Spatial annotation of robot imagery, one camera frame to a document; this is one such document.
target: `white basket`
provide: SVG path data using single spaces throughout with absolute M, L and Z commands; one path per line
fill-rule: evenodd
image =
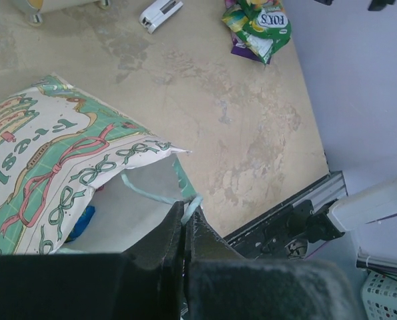
M 397 320 L 397 281 L 371 271 L 361 294 L 369 319 Z

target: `fox's candy wrapper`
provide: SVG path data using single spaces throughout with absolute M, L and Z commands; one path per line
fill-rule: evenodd
M 265 64 L 268 63 L 271 55 L 288 42 L 281 39 L 261 39 L 244 30 L 244 26 L 250 21 L 239 5 L 230 7 L 222 16 L 222 21 Z
M 292 26 L 284 11 L 280 0 L 270 0 L 259 6 L 256 11 L 248 4 L 249 0 L 239 0 L 241 8 L 248 23 L 244 25 L 244 31 L 262 39 L 282 40 L 287 43 L 292 34 Z
M 237 3 L 236 0 L 225 0 L 226 9 L 229 9 L 236 3 Z M 240 57 L 245 57 L 247 59 L 251 59 L 254 61 L 261 61 L 261 59 L 252 50 L 250 50 L 247 47 L 247 45 L 233 31 L 231 31 L 231 39 L 232 39 L 231 53 L 233 55 L 239 55 Z

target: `stained floor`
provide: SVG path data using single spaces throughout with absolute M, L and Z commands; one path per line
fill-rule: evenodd
M 184 0 L 149 35 L 151 2 L 72 7 L 36 29 L 0 1 L 0 99 L 56 72 L 192 150 L 182 165 L 222 235 L 328 172 L 292 42 L 267 67 L 231 55 L 222 0 Z

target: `stapler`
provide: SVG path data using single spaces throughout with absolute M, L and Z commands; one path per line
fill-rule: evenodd
M 147 32 L 153 33 L 182 6 L 181 1 L 157 0 L 140 15 L 139 22 L 147 29 Z

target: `yellow object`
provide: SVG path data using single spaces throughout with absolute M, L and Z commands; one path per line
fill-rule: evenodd
M 240 32 L 249 19 L 239 5 L 233 5 L 222 16 L 222 21 L 234 32 Z
M 271 0 L 247 0 L 247 3 L 249 5 L 263 5 L 267 2 L 270 2 Z
M 28 2 L 35 9 L 40 9 L 43 7 L 44 0 L 28 0 Z
M 263 27 L 260 27 L 254 20 L 251 21 L 253 29 L 255 29 L 257 32 L 264 32 L 265 29 Z

